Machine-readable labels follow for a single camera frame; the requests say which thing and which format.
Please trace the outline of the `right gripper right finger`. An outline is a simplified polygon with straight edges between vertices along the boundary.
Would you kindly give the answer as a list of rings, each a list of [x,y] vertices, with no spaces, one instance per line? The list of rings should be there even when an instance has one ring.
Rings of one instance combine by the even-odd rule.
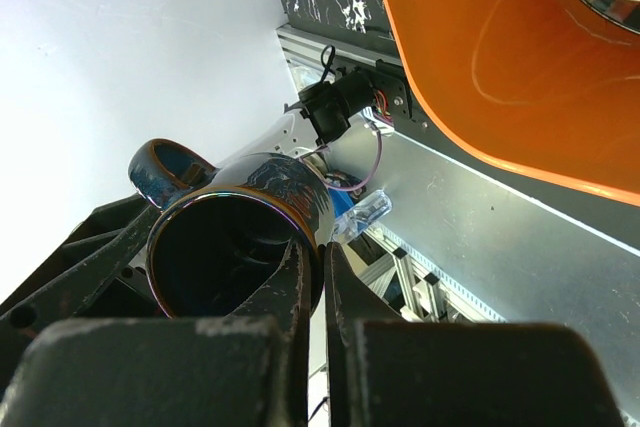
[[[324,252],[334,426],[619,426],[599,361],[539,323],[411,323]]]

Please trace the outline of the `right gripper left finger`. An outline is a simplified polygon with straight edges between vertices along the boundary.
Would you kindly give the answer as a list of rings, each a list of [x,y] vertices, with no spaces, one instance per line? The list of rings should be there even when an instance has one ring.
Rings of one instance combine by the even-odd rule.
[[[135,195],[96,208],[2,308],[3,425],[306,424],[306,249],[232,314],[171,320],[130,285],[157,216]]]

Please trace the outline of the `dark blue small cup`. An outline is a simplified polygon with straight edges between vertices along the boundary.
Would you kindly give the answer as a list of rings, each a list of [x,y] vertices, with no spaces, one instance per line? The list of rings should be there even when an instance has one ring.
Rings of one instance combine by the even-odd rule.
[[[160,212],[146,270],[167,316],[231,313],[276,271],[290,241],[310,255],[318,305],[321,250],[335,214],[328,188],[303,162],[259,152],[216,167],[179,143],[152,139],[132,157],[128,176]]]

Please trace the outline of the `orange plastic dish bin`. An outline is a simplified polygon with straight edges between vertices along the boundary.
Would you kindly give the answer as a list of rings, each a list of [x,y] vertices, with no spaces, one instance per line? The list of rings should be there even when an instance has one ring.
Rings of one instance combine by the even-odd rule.
[[[384,0],[419,105],[495,167],[639,201],[639,39],[580,0]]]

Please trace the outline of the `black striped cream plate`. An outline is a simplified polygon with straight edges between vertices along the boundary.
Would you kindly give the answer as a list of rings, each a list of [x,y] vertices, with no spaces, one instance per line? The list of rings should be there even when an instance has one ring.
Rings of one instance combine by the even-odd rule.
[[[639,35],[639,1],[580,0],[608,22],[636,36]]]

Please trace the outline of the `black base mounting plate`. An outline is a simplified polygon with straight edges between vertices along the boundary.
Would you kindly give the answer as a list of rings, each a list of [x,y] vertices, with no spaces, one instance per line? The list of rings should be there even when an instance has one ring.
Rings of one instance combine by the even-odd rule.
[[[412,92],[404,68],[382,59],[350,58],[339,52],[334,60],[335,79],[357,73],[366,79],[371,93],[366,97],[371,104],[365,108],[366,116],[385,127],[409,135],[429,129],[431,120]]]

